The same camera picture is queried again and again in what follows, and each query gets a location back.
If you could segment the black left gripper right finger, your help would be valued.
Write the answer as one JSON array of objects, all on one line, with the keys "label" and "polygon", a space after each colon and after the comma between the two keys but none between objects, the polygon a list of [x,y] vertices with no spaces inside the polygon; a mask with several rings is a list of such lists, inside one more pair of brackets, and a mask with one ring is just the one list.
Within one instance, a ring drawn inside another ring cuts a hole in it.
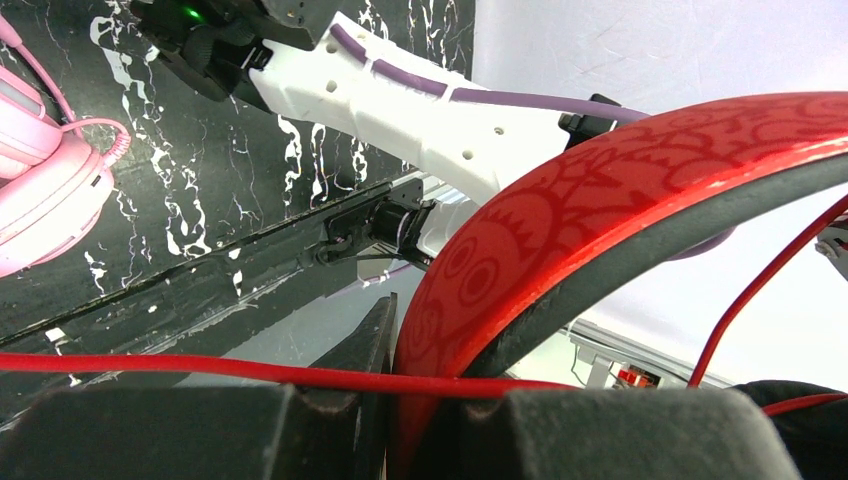
[{"label": "black left gripper right finger", "polygon": [[730,390],[518,390],[461,402],[413,479],[798,479],[776,430]]}]

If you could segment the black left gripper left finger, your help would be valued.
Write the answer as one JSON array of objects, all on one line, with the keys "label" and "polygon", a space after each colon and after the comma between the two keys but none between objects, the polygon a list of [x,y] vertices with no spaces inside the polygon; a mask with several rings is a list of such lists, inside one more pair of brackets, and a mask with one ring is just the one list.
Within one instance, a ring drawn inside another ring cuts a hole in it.
[{"label": "black left gripper left finger", "polygon": [[11,372],[181,372],[239,386],[109,386],[42,395],[1,443],[5,479],[377,479],[397,299],[379,299],[313,366],[191,355],[5,354]]}]

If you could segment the pink over-ear headphones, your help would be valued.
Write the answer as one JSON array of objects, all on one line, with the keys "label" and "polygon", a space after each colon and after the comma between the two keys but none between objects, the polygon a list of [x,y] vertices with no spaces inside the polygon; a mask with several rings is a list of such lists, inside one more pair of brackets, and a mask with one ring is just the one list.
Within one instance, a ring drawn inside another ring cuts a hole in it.
[{"label": "pink over-ear headphones", "polygon": [[111,168],[132,138],[117,121],[77,119],[7,20],[1,41],[39,76],[67,119],[50,118],[40,93],[2,69],[1,274],[9,276],[64,254],[92,230],[114,186]]}]

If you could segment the red and black headphones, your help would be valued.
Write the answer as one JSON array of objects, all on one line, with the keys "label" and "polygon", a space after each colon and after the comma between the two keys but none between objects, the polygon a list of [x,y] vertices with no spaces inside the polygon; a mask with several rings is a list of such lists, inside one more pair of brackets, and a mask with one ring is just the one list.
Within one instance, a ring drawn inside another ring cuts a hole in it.
[{"label": "red and black headphones", "polygon": [[[497,377],[619,287],[694,245],[847,180],[847,96],[725,99],[619,128],[485,204],[427,271],[394,369]],[[461,402],[395,402],[387,475]]]}]

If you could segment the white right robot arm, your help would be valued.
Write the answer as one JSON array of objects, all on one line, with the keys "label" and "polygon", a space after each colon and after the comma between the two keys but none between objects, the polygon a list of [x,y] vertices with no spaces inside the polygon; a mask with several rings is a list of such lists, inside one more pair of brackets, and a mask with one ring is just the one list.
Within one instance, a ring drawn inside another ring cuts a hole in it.
[{"label": "white right robot arm", "polygon": [[337,1],[134,1],[159,59],[197,93],[237,98],[288,120],[347,134],[462,193],[462,202],[379,207],[330,237],[321,260],[354,253],[362,235],[426,268],[483,204],[584,134],[641,119],[617,104],[484,89],[380,38]]}]

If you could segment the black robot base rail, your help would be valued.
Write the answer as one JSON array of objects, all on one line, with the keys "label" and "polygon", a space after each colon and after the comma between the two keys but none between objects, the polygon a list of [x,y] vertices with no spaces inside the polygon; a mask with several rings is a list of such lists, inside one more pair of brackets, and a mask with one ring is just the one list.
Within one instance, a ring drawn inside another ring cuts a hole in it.
[{"label": "black robot base rail", "polygon": [[410,176],[319,209],[165,272],[45,329],[4,340],[4,353],[221,356],[308,303],[395,276],[386,239],[365,217],[419,207],[440,182]]}]

